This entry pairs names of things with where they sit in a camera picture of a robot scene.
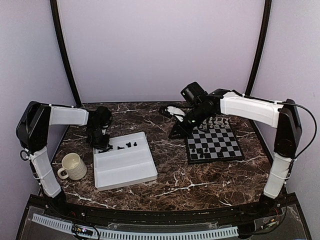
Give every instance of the black pole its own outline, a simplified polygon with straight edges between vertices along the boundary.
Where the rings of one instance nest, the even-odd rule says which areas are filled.
[[[66,49],[64,36],[62,33],[62,28],[60,23],[60,18],[59,18],[57,0],[50,0],[50,4],[51,4],[51,12],[52,12],[52,18],[53,18],[53,23],[55,28],[56,39],[58,41],[58,45],[60,48],[60,54],[63,61],[66,77],[68,78],[68,82],[72,91],[74,101],[77,107],[80,107],[82,103],[81,103],[79,92],[77,90],[76,82],[72,74],[69,59],[68,59],[67,49]]]
[[[265,0],[265,3],[264,3],[264,11],[263,11],[259,40],[256,47],[256,52],[254,56],[254,61],[253,61],[249,81],[245,90],[245,95],[247,96],[251,95],[252,89],[254,88],[257,72],[259,69],[259,64],[260,64],[262,52],[265,45],[266,35],[267,35],[268,23],[269,23],[270,12],[271,12],[271,3],[272,3],[272,0]]]

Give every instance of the brown marble surface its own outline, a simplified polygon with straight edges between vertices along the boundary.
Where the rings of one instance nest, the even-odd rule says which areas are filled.
[[[256,202],[270,171],[269,161],[249,121],[230,117],[245,159],[188,165],[183,139],[169,140],[174,124],[158,113],[164,102],[85,104],[88,110],[107,106],[113,114],[111,137],[145,132],[158,179],[106,191],[95,188],[93,150],[86,144],[86,128],[70,126],[52,162],[58,182],[70,203],[140,211],[182,211]],[[68,153],[77,153],[87,166],[78,181],[61,180],[57,171]]]

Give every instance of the white wall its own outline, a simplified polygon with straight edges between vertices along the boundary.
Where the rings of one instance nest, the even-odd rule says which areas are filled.
[[[182,100],[198,81],[244,92],[263,0],[60,0],[83,102]]]
[[[273,1],[266,43],[253,96],[294,99],[320,123],[320,1]],[[312,119],[299,110],[303,134],[300,149],[313,133]],[[275,131],[260,124],[271,150]],[[313,239],[320,239],[320,137],[294,165],[288,190],[296,192]]]
[[[13,240],[30,193],[38,192],[16,126],[28,103],[74,104],[62,64],[50,1],[0,0],[0,229]],[[64,132],[52,127],[52,156]]]

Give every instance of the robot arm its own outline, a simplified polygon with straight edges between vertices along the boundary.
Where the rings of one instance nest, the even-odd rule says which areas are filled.
[[[277,128],[273,164],[262,196],[275,199],[287,179],[302,134],[296,107],[281,104],[282,102],[244,96],[225,89],[217,89],[208,94],[196,82],[189,84],[181,94],[191,105],[191,110],[177,116],[169,135],[171,139],[190,136],[194,127],[198,127],[205,119],[215,117],[217,114],[239,116]],[[159,111],[164,116],[171,117],[175,115],[172,110],[177,112],[172,106],[162,107]]]
[[[109,135],[104,132],[111,121],[111,112],[103,106],[98,107],[96,111],[87,111],[73,106],[51,105],[36,101],[29,103],[16,128],[16,135],[24,148],[20,156],[23,160],[30,161],[33,175],[48,197],[64,196],[48,157],[46,146],[49,126],[86,125],[89,145],[105,150],[109,144]]]

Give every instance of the white plastic tray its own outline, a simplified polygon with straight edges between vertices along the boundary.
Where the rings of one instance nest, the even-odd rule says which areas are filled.
[[[153,181],[158,172],[144,132],[110,138],[113,149],[93,149],[94,183],[99,191]]]

